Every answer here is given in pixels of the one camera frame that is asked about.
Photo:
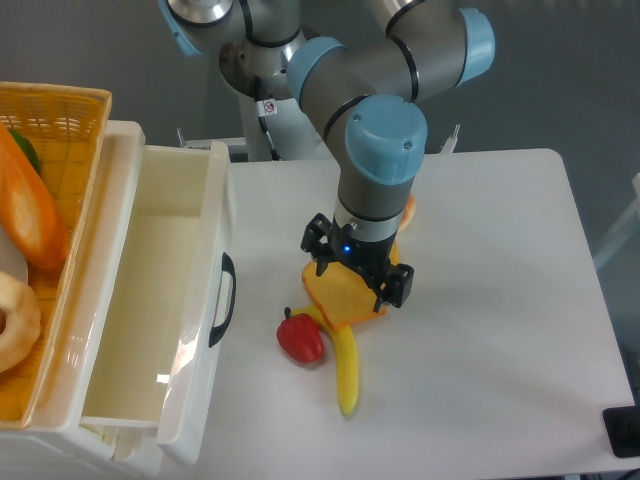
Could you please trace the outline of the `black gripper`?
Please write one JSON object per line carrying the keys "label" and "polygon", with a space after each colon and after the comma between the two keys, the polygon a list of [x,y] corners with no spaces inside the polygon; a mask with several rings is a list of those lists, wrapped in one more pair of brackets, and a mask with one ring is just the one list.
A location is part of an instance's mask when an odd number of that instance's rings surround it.
{"label": "black gripper", "polygon": [[363,278],[376,290],[375,309],[383,305],[401,308],[411,293],[414,269],[408,264],[391,264],[392,235],[381,241],[356,239],[352,226],[339,227],[317,213],[306,225],[300,248],[316,264],[316,276],[322,276],[330,263],[338,262]]}

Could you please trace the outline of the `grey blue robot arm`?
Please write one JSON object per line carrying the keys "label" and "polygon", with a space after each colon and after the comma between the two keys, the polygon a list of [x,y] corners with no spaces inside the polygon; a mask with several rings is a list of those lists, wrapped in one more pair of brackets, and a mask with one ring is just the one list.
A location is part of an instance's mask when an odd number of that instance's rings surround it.
{"label": "grey blue robot arm", "polygon": [[373,1],[384,37],[352,51],[318,36],[297,1],[162,1],[186,55],[218,54],[238,98],[247,156],[293,160],[326,148],[340,168],[331,217],[315,216],[301,242],[318,273],[340,263],[377,306],[400,307],[414,271],[392,244],[428,136],[421,99],[486,72],[495,56],[488,18],[445,1]]}

